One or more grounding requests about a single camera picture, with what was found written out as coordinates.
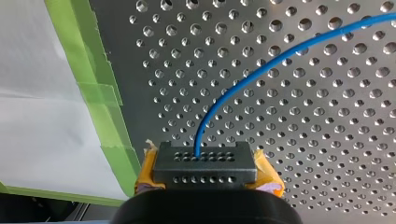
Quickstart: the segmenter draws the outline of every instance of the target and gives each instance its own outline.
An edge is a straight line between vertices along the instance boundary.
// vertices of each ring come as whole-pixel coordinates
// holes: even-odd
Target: perforated metal panel
[[[191,146],[213,101],[282,50],[392,1],[92,1],[140,156]],[[394,223],[396,21],[298,52],[237,93],[204,144],[248,141],[305,223]]]

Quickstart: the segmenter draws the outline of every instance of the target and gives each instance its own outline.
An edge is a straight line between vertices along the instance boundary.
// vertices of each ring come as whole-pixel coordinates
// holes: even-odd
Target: blue cable
[[[353,32],[353,31],[358,30],[364,26],[370,26],[370,25],[374,25],[374,24],[377,24],[380,22],[393,21],[393,20],[396,20],[396,13],[388,13],[388,14],[384,14],[384,15],[380,15],[380,16],[373,16],[373,17],[370,17],[370,18],[362,20],[362,21],[356,21],[349,25],[341,27],[339,29],[327,32],[322,35],[318,35],[314,38],[308,39],[305,42],[300,43],[300,44],[292,47],[291,49],[288,49],[285,52],[279,54],[273,60],[271,60],[264,66],[260,67],[259,69],[257,69],[253,73],[251,73],[248,77],[245,77],[244,79],[242,79],[240,82],[238,82],[238,84],[236,84],[235,86],[232,86],[222,96],[220,96],[220,98],[216,101],[216,103],[213,104],[210,107],[210,109],[207,111],[207,113],[205,114],[204,118],[202,119],[201,123],[198,126],[198,130],[195,135],[194,156],[199,157],[201,154],[200,145],[201,145],[202,137],[204,135],[204,130],[205,130],[206,124],[216,114],[216,112],[219,110],[221,105],[223,105],[228,99],[230,99],[236,92],[245,88],[251,81],[255,80],[262,74],[266,73],[269,69],[275,67],[277,64],[279,64],[283,60],[289,58],[297,51],[308,49],[309,47],[314,46],[318,43],[332,39],[339,35],[344,35],[344,34]]]

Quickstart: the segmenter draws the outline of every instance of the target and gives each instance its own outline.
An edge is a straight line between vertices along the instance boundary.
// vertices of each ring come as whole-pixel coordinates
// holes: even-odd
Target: green tape
[[[101,198],[101,197],[93,197],[87,195],[79,195],[79,194],[70,194],[70,193],[61,193],[54,191],[47,191],[41,189],[25,189],[25,188],[17,188],[17,187],[7,187],[8,193],[25,195],[25,196],[34,196],[40,198],[51,198],[57,200],[78,202],[78,203],[94,203],[94,204],[102,204],[107,206],[120,206],[123,201]]]
[[[106,159],[124,193],[133,196],[140,164],[125,127],[120,111],[122,100],[89,1],[46,0],[46,5]]]
[[[78,83],[84,100],[88,104],[119,106],[113,86],[106,84]]]
[[[0,182],[0,193],[8,193],[8,189]]]
[[[122,105],[89,1],[46,0],[46,5],[76,81],[112,86]]]

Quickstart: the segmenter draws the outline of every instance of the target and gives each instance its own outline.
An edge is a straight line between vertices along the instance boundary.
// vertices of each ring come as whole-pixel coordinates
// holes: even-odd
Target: white sheet
[[[44,0],[0,1],[0,181],[127,199]]]

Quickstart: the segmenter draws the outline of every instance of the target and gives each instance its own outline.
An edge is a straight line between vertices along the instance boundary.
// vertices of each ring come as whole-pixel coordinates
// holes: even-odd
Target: black object
[[[158,189],[127,201],[112,223],[301,224],[302,221],[285,201],[263,191]]]
[[[162,142],[153,168],[156,183],[167,189],[243,189],[256,182],[257,168],[247,142],[235,147],[202,147],[201,157],[192,147],[172,147]]]
[[[63,221],[78,203],[0,194],[0,223]]]

